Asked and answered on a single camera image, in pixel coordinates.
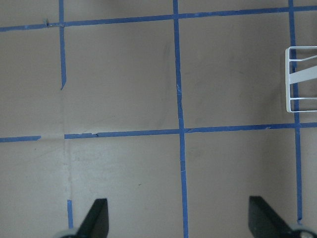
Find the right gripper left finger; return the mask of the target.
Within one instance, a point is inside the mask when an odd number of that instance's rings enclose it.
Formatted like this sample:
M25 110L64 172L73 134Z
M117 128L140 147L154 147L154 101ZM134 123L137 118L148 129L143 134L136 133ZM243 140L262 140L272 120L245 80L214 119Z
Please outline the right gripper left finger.
M106 238L109 232L106 198L96 199L79 227L76 238Z

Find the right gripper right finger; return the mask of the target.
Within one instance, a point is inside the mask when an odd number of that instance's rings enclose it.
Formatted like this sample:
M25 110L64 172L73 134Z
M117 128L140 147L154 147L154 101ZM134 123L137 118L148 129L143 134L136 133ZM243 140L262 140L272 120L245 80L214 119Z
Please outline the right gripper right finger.
M248 227L254 238L292 237L292 229L261 196L249 197Z

